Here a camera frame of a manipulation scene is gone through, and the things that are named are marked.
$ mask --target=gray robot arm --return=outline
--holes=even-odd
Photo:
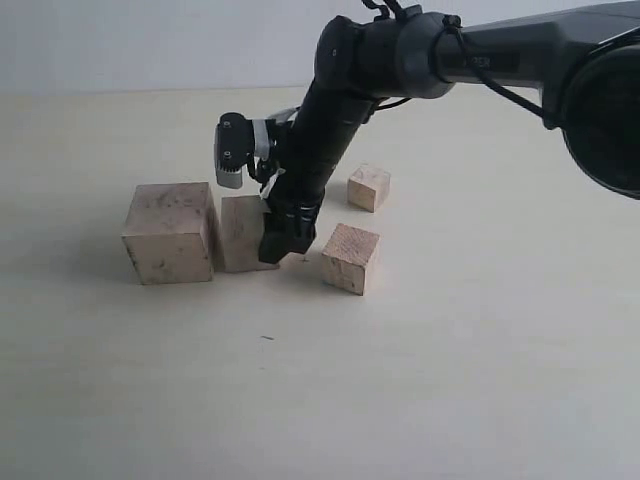
[[[263,189],[269,186],[263,262],[311,246],[325,185],[363,124],[409,99],[442,97],[456,83],[484,84],[548,129],[561,128],[587,175],[640,198],[640,1],[475,27],[395,0],[363,2],[381,14],[368,24],[339,16],[326,26],[315,78],[294,120],[229,113],[218,125],[220,183],[237,187],[226,179],[247,165]],[[540,104],[509,86],[537,89]],[[389,104],[392,98],[404,100]]]

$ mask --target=wooden block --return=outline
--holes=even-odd
[[[329,285],[364,295],[378,256],[380,235],[338,224],[322,251],[322,278]]]
[[[208,183],[139,185],[122,240],[143,285],[207,282],[217,226]]]
[[[375,212],[389,196],[391,174],[381,168],[361,165],[349,178],[349,203]]]
[[[225,197],[221,206],[224,270],[228,273],[275,270],[279,265],[258,260],[264,233],[266,203],[258,195]]]

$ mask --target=wooden cube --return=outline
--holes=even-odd
[[[264,213],[268,211],[266,203],[258,195],[222,199],[220,233],[225,272],[279,268],[279,265],[258,260],[258,249],[264,233]]]
[[[349,203],[375,212],[389,196],[391,174],[371,165],[361,165],[349,178]]]
[[[322,251],[322,278],[329,285],[364,295],[378,256],[380,235],[338,224]]]
[[[139,185],[122,240],[140,283],[211,281],[217,223],[208,183]]]

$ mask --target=wood grain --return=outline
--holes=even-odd
[[[268,208],[258,195],[225,197],[221,203],[221,237],[227,273],[275,270],[279,265],[262,263],[258,249]]]
[[[338,224],[322,251],[322,277],[326,283],[364,295],[377,260],[380,235]]]
[[[143,285],[211,281],[219,241],[209,184],[139,185],[122,240]]]
[[[349,178],[349,203],[375,212],[389,196],[391,174],[368,164],[361,165]]]

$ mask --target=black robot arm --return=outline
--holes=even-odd
[[[459,17],[420,6],[363,3],[380,15],[368,24],[339,16],[325,27],[299,108],[265,120],[226,114],[216,129],[218,183],[239,188],[247,165],[262,185],[270,213],[261,261],[308,250],[329,178],[385,102],[436,99],[456,83],[485,84],[548,129],[562,128],[585,173],[640,198],[640,1],[465,28]],[[540,105],[509,86],[537,89]]]

